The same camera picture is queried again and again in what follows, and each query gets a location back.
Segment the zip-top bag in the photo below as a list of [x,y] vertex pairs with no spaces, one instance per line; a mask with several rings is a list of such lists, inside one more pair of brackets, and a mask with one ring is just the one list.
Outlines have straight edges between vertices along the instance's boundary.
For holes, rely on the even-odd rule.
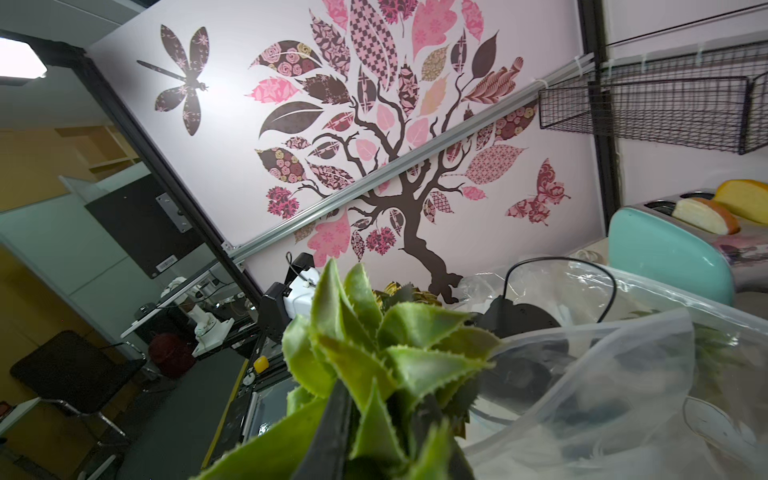
[[479,479],[763,479],[767,323],[610,267],[546,259],[459,285],[502,341],[465,455]]

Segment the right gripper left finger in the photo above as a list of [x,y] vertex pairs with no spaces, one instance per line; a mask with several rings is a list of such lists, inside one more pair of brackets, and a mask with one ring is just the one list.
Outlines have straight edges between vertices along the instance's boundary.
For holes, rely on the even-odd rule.
[[342,480],[352,436],[354,401],[337,380],[310,447],[292,480]]

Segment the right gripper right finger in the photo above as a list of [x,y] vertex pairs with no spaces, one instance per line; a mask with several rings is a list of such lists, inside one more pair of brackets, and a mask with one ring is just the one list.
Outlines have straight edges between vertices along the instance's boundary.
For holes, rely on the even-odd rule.
[[408,479],[475,478],[433,395],[425,397],[409,418],[408,447],[412,456]]

